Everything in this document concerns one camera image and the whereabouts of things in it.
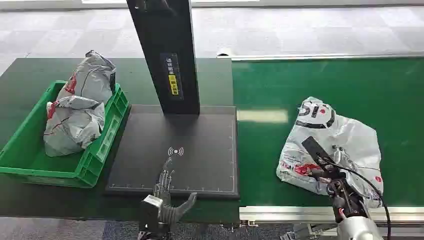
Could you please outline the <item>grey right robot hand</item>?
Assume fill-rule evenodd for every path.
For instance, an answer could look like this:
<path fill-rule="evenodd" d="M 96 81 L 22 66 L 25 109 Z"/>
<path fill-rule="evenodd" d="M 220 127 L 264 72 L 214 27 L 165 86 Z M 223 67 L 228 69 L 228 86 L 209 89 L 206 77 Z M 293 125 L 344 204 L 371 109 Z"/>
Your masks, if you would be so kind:
<path fill-rule="evenodd" d="M 301 144 L 318 165 L 318 169 L 310 170 L 308 176 L 317 181 L 329 181 L 325 190 L 331 199 L 336 223 L 339 224 L 348 217 L 369 218 L 363 198 L 348 185 L 346 174 L 341 172 L 321 145 L 312 136 L 307 137 Z"/>

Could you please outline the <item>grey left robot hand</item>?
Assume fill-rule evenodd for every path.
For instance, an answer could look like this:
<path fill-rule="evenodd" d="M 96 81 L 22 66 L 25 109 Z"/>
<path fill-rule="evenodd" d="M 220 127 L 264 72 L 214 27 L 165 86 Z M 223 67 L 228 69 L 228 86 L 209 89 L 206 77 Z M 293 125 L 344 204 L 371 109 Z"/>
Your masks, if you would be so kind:
<path fill-rule="evenodd" d="M 159 222 L 172 226 L 176 224 L 185 213 L 187 213 L 195 204 L 198 193 L 192 192 L 188 199 L 179 206 L 171 204 L 170 186 L 172 182 L 172 167 L 173 159 L 169 157 L 162 166 L 157 177 L 153 195 L 162 200 L 159 213 Z"/>

